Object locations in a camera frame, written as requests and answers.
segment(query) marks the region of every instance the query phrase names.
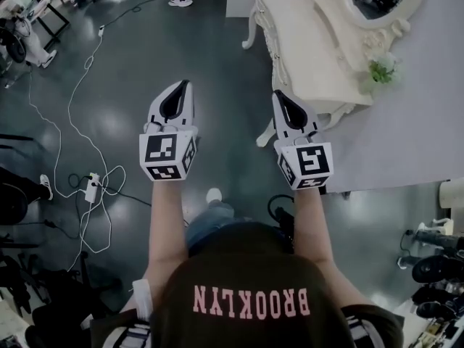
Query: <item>pink lettering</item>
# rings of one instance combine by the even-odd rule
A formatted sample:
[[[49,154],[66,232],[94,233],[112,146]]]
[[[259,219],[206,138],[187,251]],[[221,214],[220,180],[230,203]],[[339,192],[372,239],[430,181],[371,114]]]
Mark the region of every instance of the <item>pink lettering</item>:
[[[259,291],[256,293],[256,314],[260,320],[264,320],[266,318],[266,312],[266,294]]]
[[[253,318],[252,304],[251,304],[252,292],[248,290],[246,291],[239,290],[239,296],[241,298],[241,301],[244,303],[244,306],[240,312],[240,318],[242,320],[244,319],[251,320]]]
[[[298,300],[299,300],[299,311],[302,315],[308,316],[311,314],[310,307],[307,305],[307,295],[306,289],[300,289],[298,291]]]
[[[235,313],[233,312],[233,303],[232,303],[233,290],[223,289],[223,299],[229,299],[229,317],[234,318]]]
[[[283,308],[287,317],[295,317],[297,315],[297,311],[295,310],[295,303],[293,300],[293,293],[293,289],[283,290],[283,295],[285,296],[285,303],[283,304]]]
[[[198,288],[195,285],[195,303],[194,303],[194,312],[199,312],[200,310],[202,313],[206,314],[206,307],[204,306],[204,293],[206,292],[206,288],[204,286],[200,286]]]
[[[281,316],[281,296],[276,290],[272,290],[269,296],[270,315],[273,318],[279,318]]]
[[[212,294],[213,294],[213,301],[212,301],[212,306],[210,309],[210,314],[211,315],[218,315],[222,316],[223,315],[223,310],[220,309],[220,305],[218,303],[218,288],[213,287],[212,288]]]

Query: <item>extension cord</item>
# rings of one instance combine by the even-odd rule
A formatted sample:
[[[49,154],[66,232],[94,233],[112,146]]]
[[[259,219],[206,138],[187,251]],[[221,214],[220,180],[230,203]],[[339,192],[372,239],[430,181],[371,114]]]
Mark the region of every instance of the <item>extension cord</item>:
[[[32,70],[30,71],[30,82],[29,82],[29,105],[34,107],[38,113],[38,115],[41,117],[42,120],[52,124],[57,130],[58,130],[58,133],[59,133],[59,150],[58,150],[58,156],[57,156],[57,161],[55,162],[55,166],[54,166],[54,171],[53,171],[53,176],[54,176],[54,188],[55,188],[55,191],[62,197],[64,197],[65,199],[68,199],[69,197],[77,194],[78,192],[84,192],[86,194],[86,201],[88,201],[90,203],[90,206],[88,208],[88,210],[86,212],[84,212],[84,214],[82,215],[82,217],[80,218],[80,222],[79,222],[79,237],[80,237],[80,246],[79,246],[79,253],[76,255],[75,259],[74,259],[74,262],[72,263],[72,265],[69,267],[68,269],[68,272],[74,267],[74,265],[76,264],[76,262],[78,261],[79,259],[79,256],[80,256],[80,253],[82,252],[83,250],[83,245],[86,245],[94,254],[98,254],[100,252],[103,252],[107,249],[109,249],[109,247],[111,246],[111,235],[112,235],[112,221],[111,221],[111,218],[109,217],[108,215],[108,211],[106,209],[106,207],[104,206],[104,201],[103,201],[103,198],[104,198],[104,195],[105,194],[109,194],[110,196],[115,196],[117,194],[120,193],[121,189],[123,188],[124,184],[125,184],[125,179],[126,179],[126,172],[125,172],[125,169],[123,166],[121,165],[118,165],[116,167],[114,167],[113,169],[111,169],[110,171],[108,171],[108,168],[107,168],[107,164],[104,160],[104,157],[103,157],[103,154],[102,154],[102,151],[100,151],[100,149],[93,143],[93,141],[86,135],[82,134],[79,129],[73,124],[73,120],[71,119],[71,112],[70,112],[70,107],[71,107],[71,104],[73,102],[73,99],[74,99],[74,95],[75,95],[75,92],[78,90],[78,87],[79,85],[82,83],[82,81],[84,80],[84,78],[87,76],[88,74],[88,71],[91,69],[92,67],[92,64],[94,63],[94,59],[95,59],[95,54],[97,53],[97,51],[99,50],[102,42],[103,42],[103,32],[104,32],[104,26],[101,26],[100,27],[100,30],[99,30],[99,37],[100,37],[100,42],[98,44],[98,46],[95,48],[94,52],[92,53],[92,55],[86,60],[85,64],[84,64],[84,74],[83,76],[80,78],[80,80],[78,81],[78,84],[74,87],[74,90],[72,91],[72,95],[71,95],[71,98],[70,98],[70,101],[67,105],[67,116],[68,116],[68,119],[70,121],[70,124],[71,126],[78,132],[78,134],[80,136],[82,136],[83,138],[87,139],[90,144],[92,145],[93,148],[95,148],[95,150],[97,150],[97,152],[100,154],[100,157],[101,157],[101,161],[103,162],[103,166],[104,166],[104,171],[105,171],[105,174],[101,180],[101,183],[100,183],[100,180],[99,180],[99,175],[98,174],[95,174],[95,173],[92,173],[91,176],[92,176],[92,180],[88,182],[88,186],[87,186],[87,191],[84,191],[82,189],[77,189],[76,191],[72,192],[71,194],[69,195],[65,195],[63,194],[62,192],[60,192],[57,188],[57,166],[58,166],[58,161],[59,161],[59,158],[61,156],[61,150],[62,150],[62,132],[61,130],[58,128],[57,124],[54,123],[53,121],[50,121],[49,119],[47,119],[46,117],[44,117],[41,112],[39,111],[39,109],[37,108],[36,105],[34,105],[30,99],[30,93],[31,93],[31,89],[32,89]],[[109,193],[107,190],[106,190],[106,187],[108,187],[109,185],[109,175],[111,173],[113,173],[116,169],[120,168],[123,173],[124,173],[124,179],[123,179],[123,183],[121,184],[121,186],[119,187],[119,189],[111,194]],[[92,205],[95,203],[96,201],[96,193],[97,193],[97,190],[98,190],[98,187],[101,187],[101,196],[100,196],[100,199],[99,199],[99,203],[95,206],[92,207]],[[104,210],[104,213],[107,217],[107,220],[108,220],[108,223],[109,223],[109,231],[108,231],[108,244],[106,246],[104,246],[103,248],[101,248],[100,250],[94,250],[85,240],[85,235],[86,235],[86,231],[87,231],[87,227],[88,227],[88,222],[90,220],[90,214],[99,206],[102,206],[103,207],[103,210]],[[84,228],[83,228],[83,221],[84,221],[84,218],[86,218],[86,224],[84,225]]]

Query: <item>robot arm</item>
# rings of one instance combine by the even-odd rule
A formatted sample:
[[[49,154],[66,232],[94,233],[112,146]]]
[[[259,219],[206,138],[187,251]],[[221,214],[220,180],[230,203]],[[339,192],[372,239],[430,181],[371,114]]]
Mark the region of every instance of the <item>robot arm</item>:
[[[140,166],[152,181],[187,178],[196,154],[194,91],[188,80],[164,90],[150,106],[139,137]]]
[[[273,93],[273,109],[278,137],[274,149],[291,189],[324,186],[334,174],[334,163],[331,144],[323,143],[315,111],[280,90]]]

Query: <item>white vanity table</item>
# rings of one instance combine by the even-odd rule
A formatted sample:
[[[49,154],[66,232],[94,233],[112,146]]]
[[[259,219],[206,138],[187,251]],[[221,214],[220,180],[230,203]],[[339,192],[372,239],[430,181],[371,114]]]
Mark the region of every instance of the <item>white vanity table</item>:
[[[261,26],[273,60],[273,90],[329,114],[328,129],[356,106],[373,104],[370,94],[359,91],[369,59],[409,31],[407,19],[421,1],[403,0],[389,14],[368,20],[353,0],[255,0],[242,46],[252,46],[256,25]],[[258,146],[274,133],[271,121]]]

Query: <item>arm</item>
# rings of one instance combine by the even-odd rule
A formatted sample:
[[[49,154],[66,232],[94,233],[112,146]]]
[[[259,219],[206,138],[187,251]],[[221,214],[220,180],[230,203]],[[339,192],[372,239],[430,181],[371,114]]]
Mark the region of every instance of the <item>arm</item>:
[[[156,182],[153,185],[152,221],[149,237],[149,262],[144,278],[148,280],[154,306],[174,270],[188,258],[184,237],[181,182]],[[135,308],[130,298],[123,311]]]
[[[295,196],[295,254],[313,262],[323,274],[335,303],[340,307],[371,305],[334,262],[331,240],[319,190],[298,191]]]

